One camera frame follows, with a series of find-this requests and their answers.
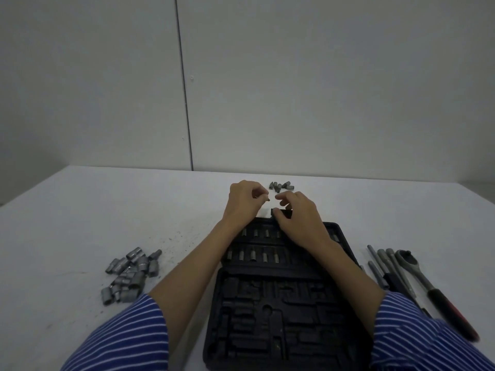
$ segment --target left hand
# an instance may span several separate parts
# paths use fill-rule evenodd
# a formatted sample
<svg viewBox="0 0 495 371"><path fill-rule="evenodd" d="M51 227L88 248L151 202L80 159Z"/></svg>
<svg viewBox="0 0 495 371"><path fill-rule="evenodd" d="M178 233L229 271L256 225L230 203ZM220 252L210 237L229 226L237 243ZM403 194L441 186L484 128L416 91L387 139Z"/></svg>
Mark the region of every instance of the left hand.
<svg viewBox="0 0 495 371"><path fill-rule="evenodd" d="M222 220L240 231L256 217L261 206L269 201L268 190L261 183L242 180L230 185L229 201Z"/></svg>

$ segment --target forearm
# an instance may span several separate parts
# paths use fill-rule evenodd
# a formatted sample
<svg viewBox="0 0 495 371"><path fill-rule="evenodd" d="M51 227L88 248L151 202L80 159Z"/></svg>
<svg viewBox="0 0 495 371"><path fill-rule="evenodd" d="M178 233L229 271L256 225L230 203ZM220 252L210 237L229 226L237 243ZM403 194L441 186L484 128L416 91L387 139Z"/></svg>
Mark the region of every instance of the forearm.
<svg viewBox="0 0 495 371"><path fill-rule="evenodd" d="M237 232L235 226L221 220L150 292L167 322L170 352L179 342L218 262Z"/></svg>
<svg viewBox="0 0 495 371"><path fill-rule="evenodd" d="M332 276L357 317L373 336L375 318L385 292L331 240L310 249L315 259Z"/></svg>

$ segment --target socket wrench set case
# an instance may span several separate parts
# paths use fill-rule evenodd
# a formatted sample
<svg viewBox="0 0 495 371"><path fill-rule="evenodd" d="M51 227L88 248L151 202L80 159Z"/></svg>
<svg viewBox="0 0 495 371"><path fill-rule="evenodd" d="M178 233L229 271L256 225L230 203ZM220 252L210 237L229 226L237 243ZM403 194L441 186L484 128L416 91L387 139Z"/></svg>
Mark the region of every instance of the socket wrench set case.
<svg viewBox="0 0 495 371"><path fill-rule="evenodd" d="M357 264L340 227L324 225ZM255 218L234 239L216 277L203 349L208 369L362 370L371 348L335 282L273 217Z"/></svg>

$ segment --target pile of sockets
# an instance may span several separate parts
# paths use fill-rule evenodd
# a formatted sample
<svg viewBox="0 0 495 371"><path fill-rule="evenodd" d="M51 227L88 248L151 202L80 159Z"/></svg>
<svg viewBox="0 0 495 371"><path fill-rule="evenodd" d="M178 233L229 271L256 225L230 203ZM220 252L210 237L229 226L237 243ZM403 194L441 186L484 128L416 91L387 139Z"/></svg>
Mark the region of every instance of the pile of sockets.
<svg viewBox="0 0 495 371"><path fill-rule="evenodd" d="M290 181L287 181L286 183L272 182L268 188L270 190L275 190L277 193L279 193L281 189L294 190L294 186L291 186Z"/></svg>
<svg viewBox="0 0 495 371"><path fill-rule="evenodd" d="M117 274L118 277L110 286L102 289L103 305L113 302L134 302L143 292L146 277L158 276L158 249L146 256L140 247L136 247L122 259L114 259L105 270L107 274Z"/></svg>

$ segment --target right hand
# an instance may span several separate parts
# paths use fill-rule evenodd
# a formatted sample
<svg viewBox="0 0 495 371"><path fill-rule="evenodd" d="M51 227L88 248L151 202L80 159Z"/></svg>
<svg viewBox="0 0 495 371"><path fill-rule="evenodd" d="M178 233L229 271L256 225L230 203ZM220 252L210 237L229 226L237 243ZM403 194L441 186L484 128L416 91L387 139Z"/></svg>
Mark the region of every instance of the right hand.
<svg viewBox="0 0 495 371"><path fill-rule="evenodd" d="M332 243L325 225L321 221L316 205L301 192L284 191L275 196L281 206L292 208L292 218L286 218L278 208L273 209L280 229L289 238L309 252Z"/></svg>

